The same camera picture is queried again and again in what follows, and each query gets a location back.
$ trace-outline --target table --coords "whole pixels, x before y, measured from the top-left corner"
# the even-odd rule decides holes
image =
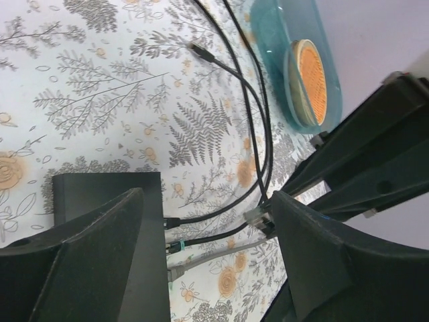
[[[254,45],[252,2],[231,4]],[[253,63],[222,1],[204,4],[227,32],[257,89]],[[9,3],[0,15],[3,247],[53,226],[55,174],[160,171],[164,215],[174,217],[217,210],[254,182],[239,82],[186,48],[194,40],[232,66],[225,45],[191,0],[27,0]],[[270,86],[268,92],[275,151],[272,191],[311,148],[307,137],[290,131]],[[252,103],[262,158],[263,127]],[[301,200],[308,203],[320,193],[318,187]],[[258,198],[256,191],[233,210],[171,230],[166,238],[228,231]],[[259,237],[245,229],[189,247],[168,257],[168,264]],[[276,239],[208,262],[171,285],[172,321],[259,321],[285,278]]]

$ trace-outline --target teal basket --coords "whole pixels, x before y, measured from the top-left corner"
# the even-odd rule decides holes
[[[341,120],[343,99],[332,54],[314,0],[255,0],[250,16],[252,32],[287,122],[295,131],[304,134],[318,134],[334,129]],[[323,63],[327,110],[321,125],[317,125],[313,112],[311,113],[315,125],[305,124],[297,116],[292,100],[293,89],[289,84],[289,68],[294,69],[294,74],[298,75],[301,88],[304,89],[293,55],[292,42],[303,39],[309,39],[316,45]],[[308,95],[304,94],[310,106]]]

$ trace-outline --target cable connector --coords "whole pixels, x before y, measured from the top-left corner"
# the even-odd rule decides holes
[[[164,218],[164,230],[169,230],[171,228],[180,226],[180,218]]]
[[[276,236],[273,217],[271,216],[271,205],[269,201],[244,213],[246,222],[262,231],[267,239]]]
[[[215,56],[211,52],[209,52],[206,48],[203,48],[195,44],[194,42],[190,42],[188,44],[188,48],[192,50],[197,56],[199,56],[200,58],[204,59],[207,62],[215,61]]]
[[[174,282],[179,277],[182,277],[185,274],[185,266],[177,265],[175,267],[171,267],[167,270],[168,282]]]
[[[184,241],[175,241],[174,243],[166,244],[166,254],[171,255],[181,252],[185,248]]]

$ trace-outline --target gray cable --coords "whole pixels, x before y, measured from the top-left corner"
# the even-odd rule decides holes
[[[229,254],[237,253],[237,252],[240,252],[242,250],[246,250],[248,248],[254,248],[256,246],[259,246],[259,245],[265,243],[266,241],[267,240],[264,238],[264,239],[256,241],[255,243],[252,243],[252,244],[240,246],[237,248],[231,248],[230,250],[225,250],[223,252],[219,252],[216,254],[209,255],[207,257],[200,258],[199,260],[196,260],[195,262],[191,262],[191,263],[186,264],[186,265],[173,266],[167,270],[168,271],[168,282],[173,282],[173,281],[177,280],[179,277],[183,276],[186,273],[186,271],[188,271],[192,268],[195,268],[198,265],[210,262],[211,260],[215,260],[216,258],[219,258],[219,257],[223,257],[223,256],[226,256]]]

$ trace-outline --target translucent blue bin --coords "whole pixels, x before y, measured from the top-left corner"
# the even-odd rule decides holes
[[[287,122],[294,130],[304,134],[318,134],[334,129],[341,120],[343,98],[314,0],[255,0],[250,16],[252,32]],[[292,51],[292,42],[303,39],[309,39],[316,45],[323,63],[327,110],[321,125],[317,125],[313,112],[315,125],[307,125],[297,116],[292,100],[293,89],[289,86],[288,70],[294,68],[304,89]],[[307,93],[305,98],[310,106]]]

